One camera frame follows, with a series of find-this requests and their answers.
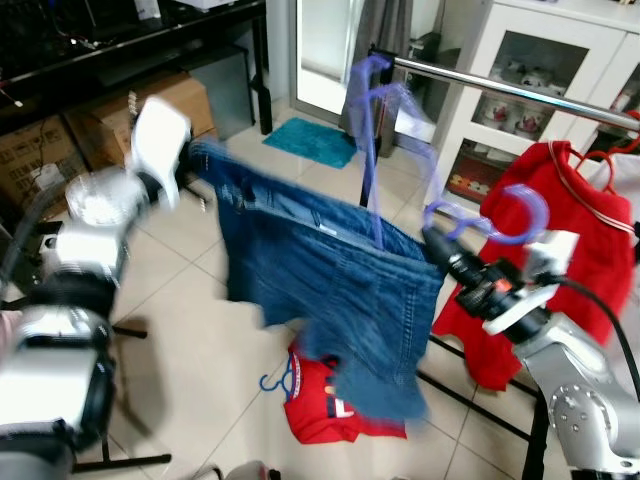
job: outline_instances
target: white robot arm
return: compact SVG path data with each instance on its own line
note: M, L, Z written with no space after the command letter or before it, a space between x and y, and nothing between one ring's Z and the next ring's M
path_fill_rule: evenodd
M542 308L558 285L532 288L515 266L485 265L436 227L423 237L432 260L463 286L456 301L485 320L487 333L503 333L514 344L547 400L573 478L640 478L640 403L619 385L602 348L582 328ZM561 278L576 242L576 234L546 232L527 246L524 277L534 283ZM630 367L637 373L635 364Z
M0 359L0 478L66 478L73 456L106 434L115 365L108 321L128 259L127 235L159 200L179 201L175 171L188 118L150 97L126 169L74 180L71 222L46 255L12 348Z

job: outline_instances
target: red garment on floor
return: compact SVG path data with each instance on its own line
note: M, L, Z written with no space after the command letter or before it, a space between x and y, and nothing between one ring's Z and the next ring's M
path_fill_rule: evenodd
M407 438L404 425L368 420L333 395L331 377L337 360L307 360L293 346L289 347L289 353L292 355L293 385L284 411L291 432L300 443L354 442L360 433Z
M634 263L631 237L607 225L597 215L629 225L631 206L623 197L595 190L568 164L571 150L568 142L554 142L552 148L557 161L548 143L532 145L504 173L480 207L480 213L506 234L522 233L528 224L527 209L520 202L503 196L502 190L515 183L536 190L549 206L547 228L580 235L567 276L594 291L619 314L631 288ZM488 263L504 257L519 268L526 260L522 246L492 241L487 242L480 257ZM482 329L482 320L470 317L455 302L459 290L458 286L447 301L433 332L458 337L464 344L467 368L473 379L485 388L504 390L520 370L520 362L511 353L512 345L504 335L488 335ZM612 329L609 320L579 293L560 287L547 306L553 312L565 313L600 344L607 341Z

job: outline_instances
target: glass cabinet door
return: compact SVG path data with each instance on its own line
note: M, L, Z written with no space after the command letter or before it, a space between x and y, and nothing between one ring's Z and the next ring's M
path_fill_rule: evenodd
M551 12L554 4L548 5ZM621 30L496 2L468 71L586 101L624 37ZM522 153L534 141L565 138L576 118L477 89L464 90L461 103L467 105L471 120L465 135L511 153Z
M564 96L589 50L522 33L504 35L489 78L540 93ZM473 114L475 123L537 141L554 110L483 93Z

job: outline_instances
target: desk leg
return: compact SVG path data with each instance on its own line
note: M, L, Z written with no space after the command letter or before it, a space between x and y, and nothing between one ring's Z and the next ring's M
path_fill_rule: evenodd
M251 22L253 33L253 55L255 58L256 75L251 82L251 87L258 93L258 109L260 111L260 131L263 135L273 130L271 117L271 93L264 85L263 69L268 64L268 51L266 38L266 17L260 17Z
M547 402L542 393L538 393L531 425L531 438L524 462L522 480L542 480L544 475L544 451L547 448L547 431L549 430L549 414Z

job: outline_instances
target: black cable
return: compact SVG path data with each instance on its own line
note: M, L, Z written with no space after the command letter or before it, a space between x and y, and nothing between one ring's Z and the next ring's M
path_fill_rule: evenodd
M2 267L0 267L0 304L4 302L9 282L13 278L13 272L20 259L20 254L29 240L29 235L31 235L40 218L42 218L44 211L49 207L62 185L63 183L60 182L38 193L29 210L18 224L13 240L9 244L7 253L2 261Z
M563 277L563 276L541 276L540 280L544 284L558 284L564 287L569 287L576 292L584 295L591 301L593 301L600 309L607 315L607 318L613 325L613 329L618 336L618 341L620 342L620 346L622 347L622 353L624 354L624 359L627 361L627 366L629 367L629 373L631 374L631 381L633 381L633 388L636 392L636 397L638 397L638 401L640 401L640 374L638 374L638 366L636 365L636 361L633 358L633 353L631 352L631 347L629 346L629 341L627 340L627 336L622 330L622 326L618 321L618 317L615 313L609 308L609 306L604 303L600 297L598 297L594 292L589 290L584 285L574 282L573 280Z

